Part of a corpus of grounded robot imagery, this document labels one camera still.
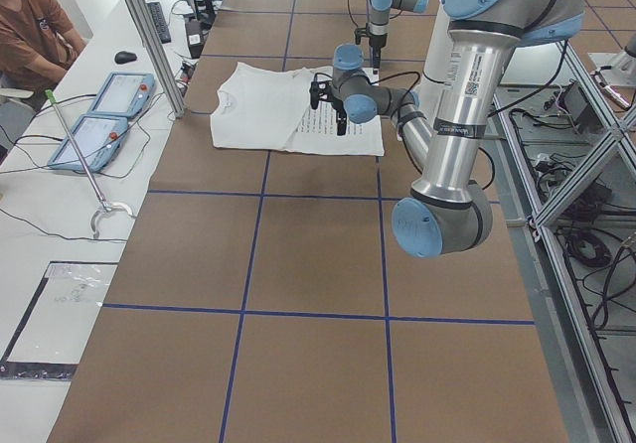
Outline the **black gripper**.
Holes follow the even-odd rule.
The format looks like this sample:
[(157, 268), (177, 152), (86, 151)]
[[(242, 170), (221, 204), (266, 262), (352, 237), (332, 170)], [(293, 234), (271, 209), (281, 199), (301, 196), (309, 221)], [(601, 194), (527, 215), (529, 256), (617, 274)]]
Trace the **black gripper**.
[(330, 91), (328, 93), (328, 101), (336, 111), (337, 135), (346, 135), (348, 127), (348, 116), (342, 99), (337, 97), (332, 91)]
[(377, 68), (382, 64), (382, 50), (380, 46), (370, 46), (372, 74), (377, 74)]

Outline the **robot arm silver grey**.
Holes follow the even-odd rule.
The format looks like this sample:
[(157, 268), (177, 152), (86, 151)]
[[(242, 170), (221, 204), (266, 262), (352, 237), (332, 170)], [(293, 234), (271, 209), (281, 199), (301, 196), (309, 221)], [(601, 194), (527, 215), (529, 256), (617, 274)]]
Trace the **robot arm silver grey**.
[(423, 13), (428, 3), (429, 0), (371, 0), (369, 21), (362, 32), (369, 39), (375, 74), (381, 66), (382, 49), (387, 45), (391, 10)]
[(357, 44), (335, 50), (312, 102), (330, 102), (339, 123), (389, 119), (420, 169), (392, 214), (407, 254), (461, 252), (488, 237), (491, 207), (472, 171), (496, 88), (516, 49), (573, 37), (583, 15), (584, 0), (440, 0), (418, 91), (372, 84)]

